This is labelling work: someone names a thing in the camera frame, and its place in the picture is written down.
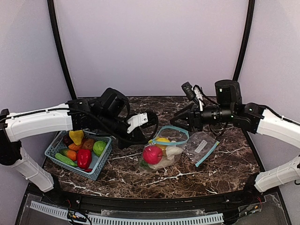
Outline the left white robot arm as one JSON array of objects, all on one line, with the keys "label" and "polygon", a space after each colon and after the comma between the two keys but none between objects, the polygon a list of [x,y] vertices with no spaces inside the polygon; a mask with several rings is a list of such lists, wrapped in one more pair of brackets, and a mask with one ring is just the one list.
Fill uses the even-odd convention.
[{"label": "left white robot arm", "polygon": [[57,188],[57,181],[35,162],[22,147],[23,138],[56,131],[102,130],[125,145],[146,142],[140,127],[150,121],[148,112],[121,118],[129,100],[121,92],[108,88],[100,97],[79,98],[46,109],[0,113],[0,163],[16,169],[44,193]]}]

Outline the small clear zip bag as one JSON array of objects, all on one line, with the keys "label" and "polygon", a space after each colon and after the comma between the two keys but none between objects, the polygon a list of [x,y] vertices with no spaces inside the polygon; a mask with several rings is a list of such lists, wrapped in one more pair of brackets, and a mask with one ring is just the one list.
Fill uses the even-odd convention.
[{"label": "small clear zip bag", "polygon": [[184,153],[192,163],[198,167],[219,145],[219,141],[205,132],[192,134],[189,140],[183,145]]}]

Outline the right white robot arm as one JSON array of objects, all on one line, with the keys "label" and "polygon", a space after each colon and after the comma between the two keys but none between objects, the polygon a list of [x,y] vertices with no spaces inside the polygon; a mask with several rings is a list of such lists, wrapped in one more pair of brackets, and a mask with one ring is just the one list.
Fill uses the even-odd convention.
[{"label": "right white robot arm", "polygon": [[[279,139],[292,146],[300,146],[300,124],[279,115],[266,105],[243,104],[240,84],[233,80],[215,82],[216,101],[205,105],[202,89],[189,82],[181,86],[191,104],[176,112],[170,124],[190,132],[202,131],[204,125],[230,123],[253,134]],[[263,193],[271,188],[300,179],[300,157],[266,172],[248,178],[245,191]]]}]

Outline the large clear zip bag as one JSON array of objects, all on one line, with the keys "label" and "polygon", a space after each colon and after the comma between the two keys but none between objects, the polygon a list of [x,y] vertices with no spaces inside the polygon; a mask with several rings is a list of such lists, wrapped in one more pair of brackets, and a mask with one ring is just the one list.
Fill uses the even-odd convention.
[{"label": "large clear zip bag", "polygon": [[[156,139],[158,137],[165,137],[167,139],[169,139],[171,142],[170,143],[162,143],[162,142],[157,142]],[[150,140],[145,146],[155,146],[156,143],[159,144],[165,144],[165,145],[176,145],[177,147],[181,147],[183,149],[183,145],[189,140],[189,133],[188,131],[179,128],[179,127],[175,127],[175,126],[163,126],[158,134],[152,139]],[[166,152],[165,150],[162,150],[163,152],[163,156],[166,157]],[[139,161],[139,170],[142,173],[150,173],[150,172],[154,172],[156,170],[152,170],[149,168],[148,163],[146,163],[143,159],[143,155],[141,156],[141,159]]]}]

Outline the large red toy apple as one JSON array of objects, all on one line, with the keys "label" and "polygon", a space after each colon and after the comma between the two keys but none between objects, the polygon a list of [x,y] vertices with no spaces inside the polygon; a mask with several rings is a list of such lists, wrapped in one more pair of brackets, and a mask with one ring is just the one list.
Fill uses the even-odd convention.
[{"label": "large red toy apple", "polygon": [[142,157],[144,161],[151,165],[158,164],[163,156],[162,150],[157,146],[147,146],[143,150]]}]

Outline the yellow toy potato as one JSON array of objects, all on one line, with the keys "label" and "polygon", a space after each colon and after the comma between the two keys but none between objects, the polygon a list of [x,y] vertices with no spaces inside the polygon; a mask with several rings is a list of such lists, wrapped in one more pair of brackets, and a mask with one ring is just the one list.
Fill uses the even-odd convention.
[{"label": "yellow toy potato", "polygon": [[[169,139],[167,139],[165,137],[158,137],[156,139],[156,141],[159,142],[159,143],[170,143],[171,142]],[[167,147],[167,145],[165,145],[165,144],[159,144],[159,143],[156,143],[155,145],[157,147],[161,148],[162,150],[165,150],[166,147]]]}]

